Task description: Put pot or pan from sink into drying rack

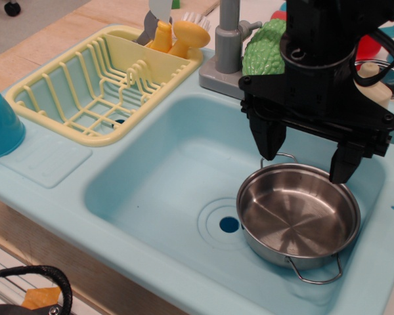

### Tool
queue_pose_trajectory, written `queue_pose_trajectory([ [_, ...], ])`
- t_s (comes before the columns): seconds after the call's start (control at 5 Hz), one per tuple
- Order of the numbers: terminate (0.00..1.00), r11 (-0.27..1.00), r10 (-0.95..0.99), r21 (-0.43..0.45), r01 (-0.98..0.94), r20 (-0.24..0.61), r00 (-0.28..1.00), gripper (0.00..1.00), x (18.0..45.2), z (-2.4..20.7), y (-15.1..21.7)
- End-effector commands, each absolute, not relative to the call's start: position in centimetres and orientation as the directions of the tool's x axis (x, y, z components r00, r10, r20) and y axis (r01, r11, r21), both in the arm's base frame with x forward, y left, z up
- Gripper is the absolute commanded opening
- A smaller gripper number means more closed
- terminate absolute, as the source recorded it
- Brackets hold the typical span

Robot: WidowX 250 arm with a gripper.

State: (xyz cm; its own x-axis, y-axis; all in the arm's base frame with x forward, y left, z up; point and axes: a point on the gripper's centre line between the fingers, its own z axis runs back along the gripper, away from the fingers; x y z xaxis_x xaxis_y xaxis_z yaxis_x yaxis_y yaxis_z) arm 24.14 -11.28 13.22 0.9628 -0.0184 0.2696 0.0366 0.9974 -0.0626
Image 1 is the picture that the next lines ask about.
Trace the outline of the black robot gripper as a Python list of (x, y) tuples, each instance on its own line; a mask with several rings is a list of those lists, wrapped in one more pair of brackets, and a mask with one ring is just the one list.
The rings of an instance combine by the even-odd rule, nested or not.
[(384, 156), (394, 131), (394, 115), (364, 96), (356, 87), (373, 85), (394, 67), (394, 61), (370, 78), (358, 75), (356, 54), (330, 62), (284, 59), (279, 75), (245, 75), (242, 111), (259, 153), (273, 160), (293, 128), (337, 143), (329, 181), (345, 184), (362, 158)]

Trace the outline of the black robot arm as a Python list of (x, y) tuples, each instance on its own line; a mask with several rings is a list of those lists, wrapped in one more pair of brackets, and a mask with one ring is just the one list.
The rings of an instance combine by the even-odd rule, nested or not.
[(329, 172), (336, 184), (347, 182), (363, 158), (385, 155), (394, 114), (360, 91), (385, 71), (363, 78), (355, 60), (365, 35), (394, 59), (394, 40), (381, 31), (392, 21), (394, 1), (288, 1), (284, 73), (239, 80), (242, 110), (265, 159), (277, 155), (287, 128), (337, 143)]

